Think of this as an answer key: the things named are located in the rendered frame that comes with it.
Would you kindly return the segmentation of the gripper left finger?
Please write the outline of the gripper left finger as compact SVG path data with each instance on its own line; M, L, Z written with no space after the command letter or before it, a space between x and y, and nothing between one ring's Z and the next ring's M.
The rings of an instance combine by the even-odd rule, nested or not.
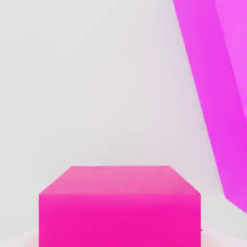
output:
M6 240L5 247L39 247L38 230L33 230Z

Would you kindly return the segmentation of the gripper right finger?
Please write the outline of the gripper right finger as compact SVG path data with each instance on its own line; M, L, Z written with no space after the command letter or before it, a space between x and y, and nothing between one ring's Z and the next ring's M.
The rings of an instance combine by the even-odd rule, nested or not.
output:
M204 228L201 231L201 247L241 247L241 240Z

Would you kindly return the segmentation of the large magenta box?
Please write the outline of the large magenta box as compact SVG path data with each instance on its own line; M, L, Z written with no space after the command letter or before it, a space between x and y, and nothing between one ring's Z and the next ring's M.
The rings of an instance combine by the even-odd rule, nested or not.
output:
M247 213L247 0L173 0L225 197Z

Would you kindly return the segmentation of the small pink cube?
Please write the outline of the small pink cube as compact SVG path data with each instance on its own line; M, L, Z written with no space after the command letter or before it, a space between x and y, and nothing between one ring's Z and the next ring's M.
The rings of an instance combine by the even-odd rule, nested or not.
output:
M170 166L72 166L39 194L39 247L201 247L201 195Z

